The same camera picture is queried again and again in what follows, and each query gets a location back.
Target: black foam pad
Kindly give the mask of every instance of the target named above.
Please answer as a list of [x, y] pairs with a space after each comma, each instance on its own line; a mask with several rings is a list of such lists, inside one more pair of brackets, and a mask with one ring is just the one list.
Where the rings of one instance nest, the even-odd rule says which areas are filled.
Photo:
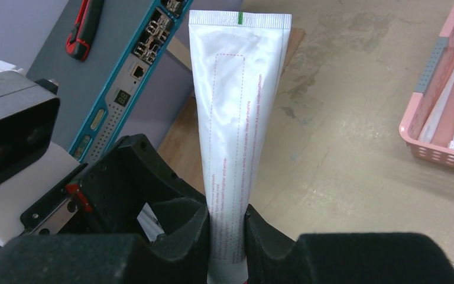
[[454, 283], [449, 260], [425, 235], [304, 234], [295, 243], [252, 206], [245, 220], [250, 283]]
[[136, 234], [28, 235], [0, 249], [0, 283], [204, 284], [209, 256], [205, 205], [183, 198], [171, 212], [196, 212], [152, 245]]

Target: camera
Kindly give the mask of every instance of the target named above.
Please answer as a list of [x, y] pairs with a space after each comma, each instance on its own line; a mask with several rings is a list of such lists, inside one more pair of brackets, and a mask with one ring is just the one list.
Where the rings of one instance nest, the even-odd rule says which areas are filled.
[[52, 84], [0, 72], [0, 184], [48, 149], [60, 107]]

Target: toothpaste tube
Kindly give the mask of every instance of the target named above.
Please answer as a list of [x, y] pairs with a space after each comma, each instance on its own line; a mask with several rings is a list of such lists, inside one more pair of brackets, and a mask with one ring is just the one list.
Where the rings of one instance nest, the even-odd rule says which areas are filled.
[[248, 279], [244, 214], [283, 68], [291, 15], [190, 11], [199, 140], [210, 213], [208, 284]]

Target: red utility knife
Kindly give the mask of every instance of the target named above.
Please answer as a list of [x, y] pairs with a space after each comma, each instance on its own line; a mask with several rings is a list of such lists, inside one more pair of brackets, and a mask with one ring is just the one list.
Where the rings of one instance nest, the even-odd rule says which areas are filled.
[[67, 53], [77, 60], [85, 61], [91, 49], [102, 15], [103, 1], [83, 0], [81, 4], [66, 44]]

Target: pink basket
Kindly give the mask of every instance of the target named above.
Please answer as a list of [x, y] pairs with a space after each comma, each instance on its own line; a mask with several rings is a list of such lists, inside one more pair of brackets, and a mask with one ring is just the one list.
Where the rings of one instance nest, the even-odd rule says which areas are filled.
[[431, 144], [417, 139], [453, 67], [454, 6], [411, 96], [399, 129], [413, 156], [449, 167], [454, 167], [454, 150], [447, 148], [454, 132], [454, 86]]

